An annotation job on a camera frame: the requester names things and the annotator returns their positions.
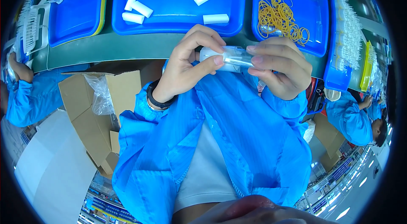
plastic bag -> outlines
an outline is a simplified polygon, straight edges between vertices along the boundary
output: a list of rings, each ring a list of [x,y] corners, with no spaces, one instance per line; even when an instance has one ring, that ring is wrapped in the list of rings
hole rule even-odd
[[[97,78],[91,75],[84,75],[86,81],[95,91],[93,95],[92,111],[96,115],[114,114],[112,97],[107,86],[106,77],[102,75]]]
[[[308,123],[308,129],[305,131],[303,138],[309,144],[315,132],[315,122],[312,119],[308,119],[305,122]]]

yellow tray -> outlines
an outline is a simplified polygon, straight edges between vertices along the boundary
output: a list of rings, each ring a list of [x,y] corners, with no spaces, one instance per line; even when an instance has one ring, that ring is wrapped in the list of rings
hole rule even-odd
[[[372,73],[373,64],[369,63],[369,49],[372,46],[370,41],[366,43],[365,65],[363,66],[360,88],[362,91],[367,91],[370,84],[370,74]]]

black hair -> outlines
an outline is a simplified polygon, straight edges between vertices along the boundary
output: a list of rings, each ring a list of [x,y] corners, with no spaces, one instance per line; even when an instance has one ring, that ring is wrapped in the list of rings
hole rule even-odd
[[[387,118],[387,109],[383,110],[383,114],[382,114],[382,124],[380,125],[380,134],[377,136],[376,138],[376,145],[381,147],[384,143],[384,140],[386,139],[387,136],[387,122],[386,122],[386,118]]]

green workbench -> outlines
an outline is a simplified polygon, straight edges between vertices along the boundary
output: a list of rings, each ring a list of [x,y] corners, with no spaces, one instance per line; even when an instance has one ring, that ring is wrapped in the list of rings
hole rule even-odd
[[[140,35],[118,35],[112,29],[112,1],[107,0],[105,25],[102,31],[92,37],[79,39],[55,48],[45,48],[32,54],[32,69],[40,72],[73,64],[114,61],[127,59],[168,59],[173,48],[184,34],[156,33]],[[252,0],[245,1],[245,16],[242,30],[233,37],[224,38],[228,45],[241,46],[256,44],[258,41],[252,33]],[[360,91],[360,79],[365,53],[361,50],[361,68],[354,71],[349,88]],[[327,62],[327,54],[316,57],[304,53],[312,64],[312,76],[322,79]]]

smartwatch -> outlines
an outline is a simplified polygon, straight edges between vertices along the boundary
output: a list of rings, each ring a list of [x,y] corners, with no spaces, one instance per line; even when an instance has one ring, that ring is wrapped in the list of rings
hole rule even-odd
[[[178,95],[175,95],[172,99],[170,99],[169,101],[166,101],[164,103],[156,101],[153,98],[153,91],[157,87],[158,82],[160,82],[160,79],[152,82],[149,85],[149,87],[147,87],[147,98],[150,100],[151,104],[153,104],[154,106],[159,107],[160,109],[168,108],[177,99]]]

